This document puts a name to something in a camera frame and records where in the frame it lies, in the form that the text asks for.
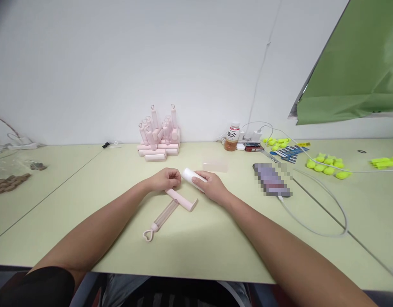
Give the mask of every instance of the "lint roller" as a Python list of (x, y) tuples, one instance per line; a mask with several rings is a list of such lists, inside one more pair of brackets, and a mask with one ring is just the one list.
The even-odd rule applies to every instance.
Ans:
[(182, 207), (184, 207), (186, 210), (188, 210), (189, 212), (191, 212), (195, 208), (196, 203), (198, 202), (198, 199), (196, 199), (193, 203), (191, 203), (189, 200), (187, 200), (185, 197), (183, 197), (182, 195), (180, 195), (177, 191), (175, 191), (173, 189), (165, 190), (165, 192), (170, 197), (172, 197), (173, 199), (178, 201), (178, 203)]
[(154, 232), (157, 232), (162, 225), (165, 223), (165, 221), (169, 218), (169, 216), (172, 214), (172, 212), (178, 207), (178, 201), (175, 199), (172, 200), (169, 205), (162, 211), (162, 213), (157, 217), (157, 219), (152, 223), (151, 229), (144, 231), (142, 236), (145, 238), (145, 241), (151, 242), (152, 238), (154, 237)]
[(195, 188), (198, 188), (199, 190), (201, 190), (202, 192), (205, 192), (204, 190), (202, 190), (200, 187), (198, 187), (196, 184), (194, 184), (192, 182), (192, 177), (197, 177), (200, 180), (207, 182), (207, 180), (205, 178), (203, 178), (202, 176), (199, 176), (197, 173), (195, 173), (194, 171), (191, 171), (189, 168), (186, 168), (183, 172), (182, 172), (182, 178), (184, 178), (187, 182), (189, 182), (191, 185), (193, 185)]

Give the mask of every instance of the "light green desk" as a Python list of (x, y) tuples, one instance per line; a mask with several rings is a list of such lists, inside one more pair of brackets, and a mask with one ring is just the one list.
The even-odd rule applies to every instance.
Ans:
[[(33, 266), (73, 227), (135, 183), (164, 167), (200, 169), (204, 156), (227, 159), (229, 171), (218, 175), (231, 192), (314, 247), (359, 287), (393, 290), (391, 274), (350, 236), (315, 235), (295, 222), (276, 197), (263, 195), (252, 164), (269, 162), (266, 156), (227, 152), (219, 143), (181, 144), (180, 155), (169, 156), (166, 162), (145, 162), (135, 145), (104, 150), (0, 237), (0, 265)], [(286, 203), (300, 218), (320, 232), (342, 232), (342, 227), (294, 182), (291, 188), (294, 196)], [(179, 206), (147, 243), (142, 233), (170, 201), (164, 193), (149, 195), (94, 271), (274, 282), (222, 208), (187, 182), (178, 191), (191, 201), (199, 198), (193, 212)]]
[[(345, 168), (368, 171), (376, 170), (367, 163), (371, 159), (393, 156), (393, 139), (317, 140), (311, 141), (309, 148), (311, 157), (319, 152), (331, 154), (343, 158)], [(306, 168), (306, 158), (299, 154), (295, 167), (321, 180), (336, 195), (348, 215), (351, 234), (393, 271), (393, 172), (353, 174), (339, 180)], [(300, 173), (293, 172), (293, 175), (328, 212), (344, 223), (337, 204), (323, 189)]]
[[(45, 146), (13, 155), (10, 151), (1, 153), (0, 178), (25, 173), (32, 176), (14, 191), (0, 194), (0, 235), (101, 151), (100, 145), (78, 145)], [(48, 168), (32, 171), (22, 164), (29, 159), (42, 162)]]

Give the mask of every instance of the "person's right hand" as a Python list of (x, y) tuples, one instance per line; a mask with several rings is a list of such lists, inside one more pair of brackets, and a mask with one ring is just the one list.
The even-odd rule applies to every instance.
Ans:
[(205, 178), (207, 182), (203, 182), (197, 177), (193, 177), (192, 182), (200, 187), (211, 200), (224, 206), (232, 194), (226, 189), (219, 176), (205, 171), (196, 171), (195, 173)]

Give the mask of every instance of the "bottle label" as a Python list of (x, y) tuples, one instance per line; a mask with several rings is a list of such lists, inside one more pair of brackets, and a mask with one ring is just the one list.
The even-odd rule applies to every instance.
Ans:
[(230, 143), (235, 143), (239, 140), (240, 129), (230, 127), (226, 135), (226, 140)]

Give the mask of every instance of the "black shirt sleeve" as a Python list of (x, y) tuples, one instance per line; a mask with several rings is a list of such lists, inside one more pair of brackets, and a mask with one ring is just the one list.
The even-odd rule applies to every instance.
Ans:
[(69, 306), (74, 277), (63, 268), (49, 266), (27, 274), (16, 287), (0, 296), (2, 306)]

